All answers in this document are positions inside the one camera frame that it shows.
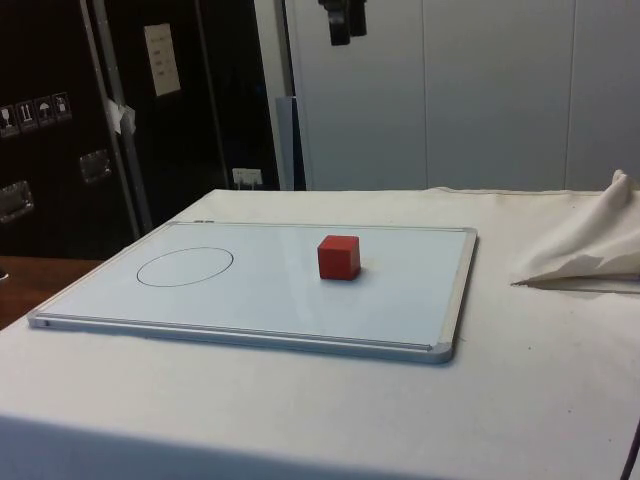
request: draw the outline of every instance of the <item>white cabinet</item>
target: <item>white cabinet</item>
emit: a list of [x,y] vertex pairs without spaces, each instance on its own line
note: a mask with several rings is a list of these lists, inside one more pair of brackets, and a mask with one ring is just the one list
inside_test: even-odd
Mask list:
[[344,46],[317,1],[285,3],[311,189],[640,175],[636,0],[368,0]]
[[334,47],[317,1],[287,1],[308,188],[427,186],[422,8],[370,0],[368,34]]

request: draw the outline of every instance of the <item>cable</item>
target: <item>cable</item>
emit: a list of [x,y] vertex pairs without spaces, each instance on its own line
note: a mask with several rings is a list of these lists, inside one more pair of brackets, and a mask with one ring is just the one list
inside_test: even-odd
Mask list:
[[629,480],[629,478],[631,477],[633,466],[635,465],[636,459],[638,458],[638,448],[640,448],[640,420],[638,421],[636,434],[633,437],[633,442],[631,442],[631,449],[629,450],[627,463],[624,464],[624,470],[622,470],[622,476],[620,477],[620,480]]

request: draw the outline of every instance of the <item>red cube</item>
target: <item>red cube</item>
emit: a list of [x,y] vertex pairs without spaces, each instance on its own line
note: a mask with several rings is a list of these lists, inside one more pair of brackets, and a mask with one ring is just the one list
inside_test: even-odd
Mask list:
[[318,246],[320,278],[353,280],[360,273],[360,239],[328,235]]

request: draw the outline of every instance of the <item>wall outlet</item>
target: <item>wall outlet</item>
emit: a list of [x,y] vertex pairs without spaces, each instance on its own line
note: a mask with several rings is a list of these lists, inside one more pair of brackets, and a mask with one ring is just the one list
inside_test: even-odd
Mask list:
[[233,183],[243,187],[257,187],[262,185],[262,170],[259,168],[234,168]]

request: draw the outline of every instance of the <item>white tablecloth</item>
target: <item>white tablecloth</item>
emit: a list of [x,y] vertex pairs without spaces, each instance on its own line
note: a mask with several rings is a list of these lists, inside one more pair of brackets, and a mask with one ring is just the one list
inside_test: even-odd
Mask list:
[[640,296],[508,281],[521,252],[593,200],[213,192],[178,218],[477,228],[453,361],[30,330],[21,319],[0,333],[0,478],[617,478],[640,416]]

